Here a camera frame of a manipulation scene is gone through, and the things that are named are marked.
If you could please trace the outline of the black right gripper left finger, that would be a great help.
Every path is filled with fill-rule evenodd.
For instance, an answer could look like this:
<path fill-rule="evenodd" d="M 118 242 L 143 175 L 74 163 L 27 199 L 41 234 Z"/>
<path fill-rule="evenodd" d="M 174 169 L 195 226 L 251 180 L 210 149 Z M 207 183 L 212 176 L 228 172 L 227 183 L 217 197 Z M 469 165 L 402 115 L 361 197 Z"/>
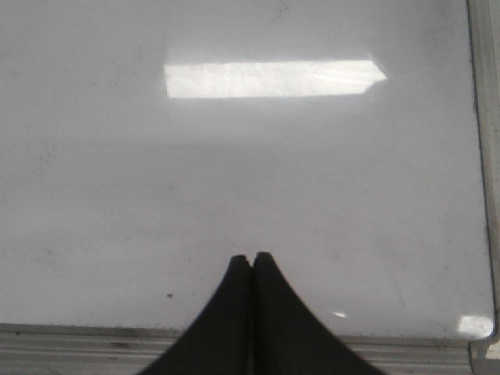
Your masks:
<path fill-rule="evenodd" d="M 246 374 L 252 268 L 230 259 L 218 288 L 190 327 L 142 374 Z"/>

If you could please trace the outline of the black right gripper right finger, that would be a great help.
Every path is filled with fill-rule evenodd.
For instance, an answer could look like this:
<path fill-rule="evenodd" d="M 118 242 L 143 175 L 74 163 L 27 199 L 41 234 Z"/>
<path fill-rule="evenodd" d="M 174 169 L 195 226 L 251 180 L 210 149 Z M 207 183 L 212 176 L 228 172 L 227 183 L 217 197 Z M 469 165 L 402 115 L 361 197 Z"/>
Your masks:
<path fill-rule="evenodd" d="M 270 253 L 253 263 L 256 374 L 381 374 L 335 337 L 297 296 Z"/>

